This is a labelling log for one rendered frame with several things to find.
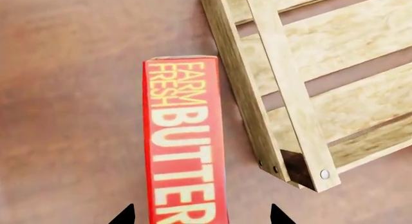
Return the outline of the red butter box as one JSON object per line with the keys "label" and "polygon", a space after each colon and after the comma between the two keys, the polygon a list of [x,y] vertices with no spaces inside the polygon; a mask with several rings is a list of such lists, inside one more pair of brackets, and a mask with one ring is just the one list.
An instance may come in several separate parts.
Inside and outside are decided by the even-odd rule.
{"label": "red butter box", "polygon": [[144,62],[149,224],[229,224],[218,58]]}

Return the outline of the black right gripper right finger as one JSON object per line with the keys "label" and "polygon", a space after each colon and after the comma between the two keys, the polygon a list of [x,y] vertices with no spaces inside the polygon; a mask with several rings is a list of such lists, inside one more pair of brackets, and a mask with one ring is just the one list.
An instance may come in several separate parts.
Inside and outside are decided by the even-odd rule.
{"label": "black right gripper right finger", "polygon": [[271,224],[296,224],[276,204],[272,204],[270,211]]}

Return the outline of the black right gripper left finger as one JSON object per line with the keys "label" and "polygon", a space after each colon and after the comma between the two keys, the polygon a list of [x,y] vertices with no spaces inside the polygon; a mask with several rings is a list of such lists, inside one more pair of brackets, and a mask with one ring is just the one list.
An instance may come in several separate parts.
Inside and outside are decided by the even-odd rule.
{"label": "black right gripper left finger", "polygon": [[135,206],[129,204],[122,212],[120,212],[108,224],[135,224]]}

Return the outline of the wooden slatted tray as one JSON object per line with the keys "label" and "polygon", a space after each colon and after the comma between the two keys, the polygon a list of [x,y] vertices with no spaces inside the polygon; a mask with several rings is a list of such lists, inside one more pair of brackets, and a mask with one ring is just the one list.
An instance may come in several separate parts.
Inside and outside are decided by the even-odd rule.
{"label": "wooden slatted tray", "polygon": [[200,0],[260,168],[323,192],[412,146],[412,0]]}

